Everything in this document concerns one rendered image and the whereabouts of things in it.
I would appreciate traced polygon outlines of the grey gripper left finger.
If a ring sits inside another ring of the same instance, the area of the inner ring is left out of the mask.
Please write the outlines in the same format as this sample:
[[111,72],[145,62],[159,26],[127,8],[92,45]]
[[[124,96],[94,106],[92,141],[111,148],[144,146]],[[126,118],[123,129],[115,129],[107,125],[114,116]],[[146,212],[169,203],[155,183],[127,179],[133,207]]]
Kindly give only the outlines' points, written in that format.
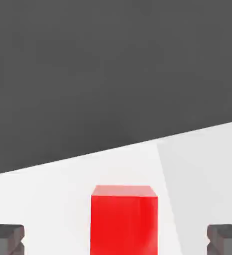
[[24,255],[24,226],[0,224],[0,255]]

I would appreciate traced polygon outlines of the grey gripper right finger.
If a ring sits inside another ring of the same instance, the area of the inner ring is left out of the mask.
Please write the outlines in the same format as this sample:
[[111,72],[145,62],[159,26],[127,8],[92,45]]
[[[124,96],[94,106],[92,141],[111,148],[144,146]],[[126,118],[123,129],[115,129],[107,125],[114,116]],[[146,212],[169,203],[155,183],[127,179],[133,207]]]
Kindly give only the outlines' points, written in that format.
[[208,225],[207,255],[232,255],[232,224]]

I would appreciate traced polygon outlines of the small red cube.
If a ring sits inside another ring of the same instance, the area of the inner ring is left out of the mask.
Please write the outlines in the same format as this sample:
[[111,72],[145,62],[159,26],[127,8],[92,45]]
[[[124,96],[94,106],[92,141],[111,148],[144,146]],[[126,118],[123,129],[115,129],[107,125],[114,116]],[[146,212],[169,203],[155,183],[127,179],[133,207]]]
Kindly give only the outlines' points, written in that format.
[[150,186],[94,188],[90,255],[158,255],[158,196]]

